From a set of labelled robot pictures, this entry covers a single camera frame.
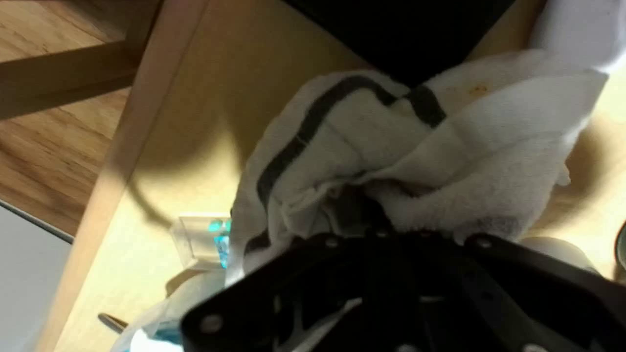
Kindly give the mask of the white towel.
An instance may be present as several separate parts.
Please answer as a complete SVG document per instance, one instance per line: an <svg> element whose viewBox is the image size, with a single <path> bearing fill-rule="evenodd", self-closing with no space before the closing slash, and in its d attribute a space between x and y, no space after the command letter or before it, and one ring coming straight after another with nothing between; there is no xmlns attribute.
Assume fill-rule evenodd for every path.
<svg viewBox="0 0 626 352"><path fill-rule="evenodd" d="M566 166L609 76L517 51L405 86L378 71L304 84L251 155L231 209L227 280L317 233L374 223L517 241L570 182Z"/></svg>

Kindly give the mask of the black mat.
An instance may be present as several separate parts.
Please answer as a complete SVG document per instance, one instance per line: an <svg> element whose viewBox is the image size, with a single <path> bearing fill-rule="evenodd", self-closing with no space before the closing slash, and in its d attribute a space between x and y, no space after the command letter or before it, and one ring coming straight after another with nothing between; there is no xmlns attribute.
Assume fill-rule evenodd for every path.
<svg viewBox="0 0 626 352"><path fill-rule="evenodd" d="M515 0L284 0L374 69L415 86L460 65Z"/></svg>

